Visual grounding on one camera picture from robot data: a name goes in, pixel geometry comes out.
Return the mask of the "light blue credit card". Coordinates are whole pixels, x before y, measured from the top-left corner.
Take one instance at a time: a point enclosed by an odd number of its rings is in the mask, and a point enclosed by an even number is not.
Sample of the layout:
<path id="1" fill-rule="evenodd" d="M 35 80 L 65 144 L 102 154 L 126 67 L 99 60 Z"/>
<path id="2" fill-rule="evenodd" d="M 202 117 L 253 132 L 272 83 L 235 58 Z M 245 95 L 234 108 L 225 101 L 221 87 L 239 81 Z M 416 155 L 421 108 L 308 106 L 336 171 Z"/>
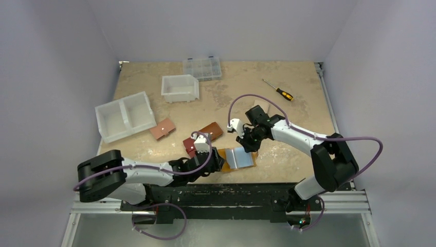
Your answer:
<path id="1" fill-rule="evenodd" d="M 226 162 L 229 165 L 230 169 L 237 169 L 237 160 L 236 155 L 233 149 L 225 149 L 226 154 Z"/>

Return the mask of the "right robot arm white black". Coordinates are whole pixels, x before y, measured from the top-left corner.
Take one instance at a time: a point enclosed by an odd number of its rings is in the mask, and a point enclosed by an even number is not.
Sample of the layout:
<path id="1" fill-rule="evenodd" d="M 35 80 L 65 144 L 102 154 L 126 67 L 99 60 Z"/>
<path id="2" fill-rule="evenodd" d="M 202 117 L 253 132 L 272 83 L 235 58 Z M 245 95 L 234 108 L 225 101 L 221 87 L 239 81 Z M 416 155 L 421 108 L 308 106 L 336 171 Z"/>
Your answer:
<path id="1" fill-rule="evenodd" d="M 233 118 L 227 125 L 229 133 L 237 133 L 236 141 L 245 152 L 257 152 L 261 142 L 270 139 L 290 145 L 311 158 L 313 176 L 297 183 L 288 196 L 294 209 L 302 209 L 313 196 L 336 191 L 359 171 L 350 148 L 338 133 L 330 136 L 317 134 L 292 125 L 284 116 L 269 116 L 258 105 L 245 115 L 248 123 Z"/>

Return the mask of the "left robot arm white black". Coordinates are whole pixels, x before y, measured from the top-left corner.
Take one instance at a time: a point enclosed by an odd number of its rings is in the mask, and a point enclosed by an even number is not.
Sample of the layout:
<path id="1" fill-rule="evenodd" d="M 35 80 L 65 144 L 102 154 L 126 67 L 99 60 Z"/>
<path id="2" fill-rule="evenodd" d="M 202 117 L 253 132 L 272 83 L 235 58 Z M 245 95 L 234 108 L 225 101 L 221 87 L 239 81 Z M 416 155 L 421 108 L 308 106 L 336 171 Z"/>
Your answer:
<path id="1" fill-rule="evenodd" d="M 220 172 L 224 162 L 216 148 L 163 163 L 142 163 L 110 150 L 77 166 L 79 181 L 73 190 L 84 203 L 113 198 L 148 210 L 153 205 L 151 186 L 182 187 Z"/>

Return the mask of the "orange card holder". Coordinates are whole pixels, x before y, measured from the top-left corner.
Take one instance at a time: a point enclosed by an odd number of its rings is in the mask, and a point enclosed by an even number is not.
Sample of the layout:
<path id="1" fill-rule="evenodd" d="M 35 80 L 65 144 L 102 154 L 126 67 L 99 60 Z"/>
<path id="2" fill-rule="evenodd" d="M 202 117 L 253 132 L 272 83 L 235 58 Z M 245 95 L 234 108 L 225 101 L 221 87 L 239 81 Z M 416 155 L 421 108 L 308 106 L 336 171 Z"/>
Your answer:
<path id="1" fill-rule="evenodd" d="M 225 160 L 221 172 L 229 173 L 241 169 L 255 167 L 257 152 L 245 152 L 243 147 L 218 149 L 218 154 Z"/>

